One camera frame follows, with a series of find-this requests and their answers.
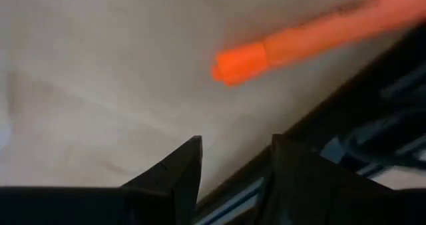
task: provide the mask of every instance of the white surface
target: white surface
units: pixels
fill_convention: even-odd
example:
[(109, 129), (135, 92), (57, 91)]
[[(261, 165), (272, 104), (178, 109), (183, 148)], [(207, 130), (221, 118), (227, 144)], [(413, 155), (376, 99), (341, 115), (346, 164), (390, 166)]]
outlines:
[(203, 196), (398, 37), (229, 89), (210, 78), (219, 50), (347, 0), (9, 1), (9, 185), (117, 186), (199, 134)]

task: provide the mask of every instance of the black object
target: black object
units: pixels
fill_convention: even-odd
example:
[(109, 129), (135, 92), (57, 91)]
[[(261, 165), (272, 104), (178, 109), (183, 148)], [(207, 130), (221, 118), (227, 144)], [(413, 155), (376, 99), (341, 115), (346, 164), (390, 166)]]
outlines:
[(283, 135), (253, 224), (426, 224), (426, 190), (393, 191)]
[(0, 188), (0, 224), (191, 224), (201, 157), (195, 136), (120, 188)]

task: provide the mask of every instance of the black plastic piece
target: black plastic piece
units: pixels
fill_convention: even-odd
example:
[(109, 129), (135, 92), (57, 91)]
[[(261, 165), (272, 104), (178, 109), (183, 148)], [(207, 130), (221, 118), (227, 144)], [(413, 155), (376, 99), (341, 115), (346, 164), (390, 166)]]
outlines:
[(0, 224), (188, 225), (201, 158), (195, 136), (120, 188), (0, 188)]
[(272, 139), (272, 173), (253, 224), (424, 224), (426, 190), (394, 191), (283, 135)]

